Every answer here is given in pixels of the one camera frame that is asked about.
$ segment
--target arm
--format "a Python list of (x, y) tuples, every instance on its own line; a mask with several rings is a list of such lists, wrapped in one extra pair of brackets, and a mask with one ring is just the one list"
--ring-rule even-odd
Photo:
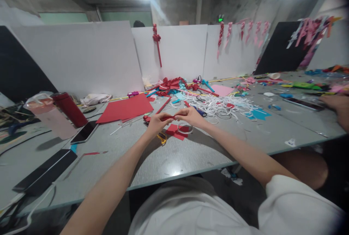
[(133, 172), (150, 141), (173, 119), (162, 122), (167, 113), (152, 116), (149, 127), (139, 140), (104, 174), (73, 214), (61, 235), (102, 234), (111, 214), (124, 196)]
[(321, 96), (320, 101), (327, 104), (337, 112), (337, 120), (340, 126), (349, 133), (349, 92), (338, 95)]
[(201, 128), (216, 139), (263, 187), (277, 174), (297, 179), (269, 155), (206, 121), (193, 107), (182, 109), (175, 116), (175, 119)]

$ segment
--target smartphone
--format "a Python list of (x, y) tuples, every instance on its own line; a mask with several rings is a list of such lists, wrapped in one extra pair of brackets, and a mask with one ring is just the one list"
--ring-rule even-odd
[(97, 129), (98, 124), (96, 121), (90, 121), (88, 122), (82, 129), (79, 131), (79, 133), (74, 137), (74, 139), (70, 142), (70, 144), (78, 144), (78, 143), (84, 143), (89, 140), (91, 135), (95, 132)]
[(324, 107), (321, 107), (321, 106), (316, 105), (316, 104), (311, 104), (311, 103), (308, 103), (305, 101), (301, 101), (301, 100), (298, 100), (295, 98), (286, 98), (286, 99), (284, 99), (284, 101), (296, 104), (298, 106), (302, 106), (304, 108), (308, 108), (308, 109), (316, 111), (316, 112), (324, 110)]

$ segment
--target gray table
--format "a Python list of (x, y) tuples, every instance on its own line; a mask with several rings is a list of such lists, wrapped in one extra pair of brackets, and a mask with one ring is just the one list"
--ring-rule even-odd
[[(237, 84), (234, 81), (236, 80), (215, 83), (233, 86)], [(278, 99), (280, 97), (270, 102), (268, 97), (258, 94), (266, 90), (270, 91), (272, 88), (274, 87), (255, 85), (255, 87), (251, 87), (252, 90), (248, 96), (271, 114), (265, 121), (252, 122), (245, 116), (237, 114), (240, 122), (242, 122), (241, 124), (234, 119), (223, 120), (218, 118), (217, 127), (231, 132), (268, 154), (295, 149), (285, 144), (285, 141), (291, 138), (296, 140), (296, 148), (327, 140), (316, 131), (321, 131), (331, 138), (343, 135), (344, 132), (336, 123), (336, 115), (332, 111), (312, 112), (284, 102)], [(159, 97), (158, 100), (152, 102), (154, 111), (157, 111), (166, 100), (166, 97)], [(267, 106), (270, 103), (278, 104), (282, 107), (282, 110), (280, 112), (269, 110)], [(91, 117), (102, 113), (106, 106), (107, 104), (99, 104), (96, 111), (86, 116)], [(298, 112), (298, 109), (300, 109), (300, 114), (295, 116), (298, 113), (294, 113), (294, 111)], [(176, 111), (174, 108), (166, 110), (172, 115)], [(99, 117), (100, 115), (97, 115), (89, 120), (97, 120)], [(27, 127), (34, 128), (37, 127), (37, 124)], [(78, 159), (58, 178), (54, 198), (52, 197), (53, 193), (50, 194), (39, 206), (39, 209), (49, 209), (81, 202), (102, 174), (146, 130), (141, 119), (131, 126), (123, 127), (115, 134), (110, 135), (118, 127), (119, 122), (100, 125), (88, 142), (77, 146)], [(1, 189), (0, 207), (6, 205), (15, 196), (16, 193), (11, 191), (15, 184), (55, 154), (57, 150), (61, 148), (68, 149), (70, 147), (69, 142), (70, 140), (60, 141), (59, 138), (55, 138), (52, 132), (49, 132), (30, 139), (1, 156), (0, 164), (7, 165), (1, 167), (5, 174), (1, 174), (0, 181), (5, 185), (2, 185)], [(163, 147), (161, 147), (160, 140), (155, 138), (142, 155), (128, 190), (236, 163), (212, 137), (199, 129), (194, 129), (194, 132), (184, 141), (168, 136), (167, 143)], [(33, 204), (28, 205), (24, 212), (29, 211), (32, 207)]]

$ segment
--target white partition board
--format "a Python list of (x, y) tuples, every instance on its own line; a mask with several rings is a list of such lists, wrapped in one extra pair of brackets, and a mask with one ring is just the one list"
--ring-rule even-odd
[(144, 90), (129, 21), (13, 31), (58, 91), (83, 98), (89, 93), (121, 96)]
[(339, 20), (332, 26), (331, 36), (321, 40), (307, 70), (349, 65), (349, 21)]
[(241, 26), (238, 24), (232, 25), (232, 33), (229, 37), (227, 47), (224, 49), (228, 33), (228, 25), (224, 25), (224, 33), (221, 46), (219, 47), (220, 55), (218, 59), (218, 39), (221, 27), (220, 25), (208, 26), (203, 76), (205, 80), (211, 80), (214, 77), (237, 77), (244, 74), (251, 74), (254, 71), (262, 47), (258, 48), (258, 46), (254, 45), (254, 29), (256, 25), (254, 25), (250, 37), (247, 43), (245, 43), (247, 36), (246, 26), (243, 41), (241, 41)]
[(157, 28), (161, 62), (153, 28), (132, 28), (138, 60), (145, 83), (154, 83), (164, 77), (183, 77), (192, 81), (204, 69), (207, 25), (165, 26)]

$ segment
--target floor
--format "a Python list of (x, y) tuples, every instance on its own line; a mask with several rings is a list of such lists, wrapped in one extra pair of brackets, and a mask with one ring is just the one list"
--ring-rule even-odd
[[(231, 205), (248, 224), (258, 227), (257, 210), (259, 205), (265, 200), (266, 195), (264, 189), (255, 178), (243, 168), (238, 173), (239, 178), (243, 179), (242, 186), (233, 183), (221, 174), (219, 170), (208, 171), (201, 175), (214, 186), (217, 194)], [(144, 193), (141, 189), (137, 190), (137, 192)], [(131, 216), (134, 215), (134, 212), (131, 212), (134, 211), (132, 207), (130, 211), (130, 197), (135, 198), (135, 196), (137, 196), (137, 193), (132, 193), (132, 191), (125, 193), (120, 204), (110, 217), (103, 235), (114, 235), (116, 231), (119, 235), (128, 234)], [(34, 214), (33, 222), (27, 234), (58, 235), (76, 208), (77, 205), (73, 205)]]

